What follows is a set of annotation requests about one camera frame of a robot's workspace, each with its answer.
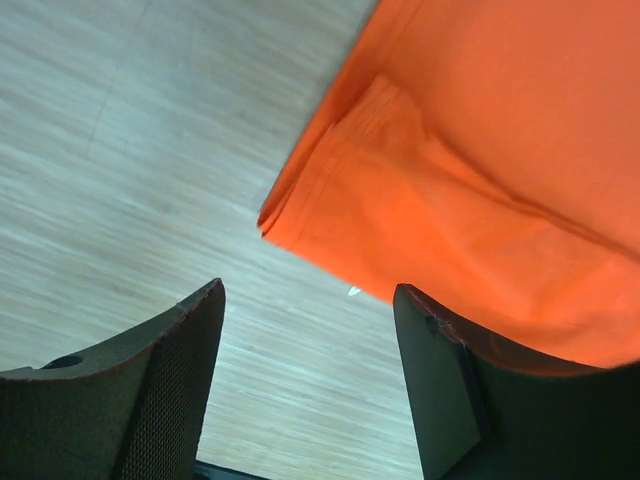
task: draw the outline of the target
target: orange shirt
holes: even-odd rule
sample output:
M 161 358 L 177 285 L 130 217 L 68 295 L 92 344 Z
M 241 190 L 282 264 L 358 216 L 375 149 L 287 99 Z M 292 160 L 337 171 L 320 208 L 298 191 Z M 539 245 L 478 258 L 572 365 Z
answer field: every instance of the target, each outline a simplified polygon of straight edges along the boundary
M 638 25 L 632 0 L 381 0 L 265 239 L 551 355 L 640 359 Z

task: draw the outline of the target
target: gray wooden floor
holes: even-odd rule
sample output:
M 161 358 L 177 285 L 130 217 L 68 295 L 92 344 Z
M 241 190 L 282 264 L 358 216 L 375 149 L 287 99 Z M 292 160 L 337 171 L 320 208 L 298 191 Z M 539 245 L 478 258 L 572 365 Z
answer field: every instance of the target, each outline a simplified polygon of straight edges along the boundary
M 391 308 L 262 242 L 371 0 L 1 0 L 0 369 L 228 292 L 198 457 L 420 478 Z

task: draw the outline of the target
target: orange towel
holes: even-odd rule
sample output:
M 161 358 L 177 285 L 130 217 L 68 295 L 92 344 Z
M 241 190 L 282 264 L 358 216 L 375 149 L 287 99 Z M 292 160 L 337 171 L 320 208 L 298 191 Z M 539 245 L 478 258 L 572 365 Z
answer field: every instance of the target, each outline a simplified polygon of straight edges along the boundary
M 266 240 L 565 359 L 640 358 L 640 2 L 382 0 Z

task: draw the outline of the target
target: table surface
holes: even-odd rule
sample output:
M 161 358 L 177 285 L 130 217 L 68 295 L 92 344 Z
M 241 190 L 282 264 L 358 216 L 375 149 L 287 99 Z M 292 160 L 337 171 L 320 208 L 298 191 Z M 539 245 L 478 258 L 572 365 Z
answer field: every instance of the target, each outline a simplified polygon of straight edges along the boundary
M 271 479 L 421 478 L 391 307 L 255 228 L 372 4 L 3 0 L 0 369 L 220 276 L 198 457 Z

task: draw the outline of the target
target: orange cloth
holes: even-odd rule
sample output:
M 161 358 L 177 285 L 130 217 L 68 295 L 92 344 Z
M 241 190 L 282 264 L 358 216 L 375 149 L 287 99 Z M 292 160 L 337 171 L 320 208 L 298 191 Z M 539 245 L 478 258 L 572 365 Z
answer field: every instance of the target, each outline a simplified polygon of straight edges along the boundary
M 382 0 L 258 221 L 565 359 L 640 358 L 640 2 Z

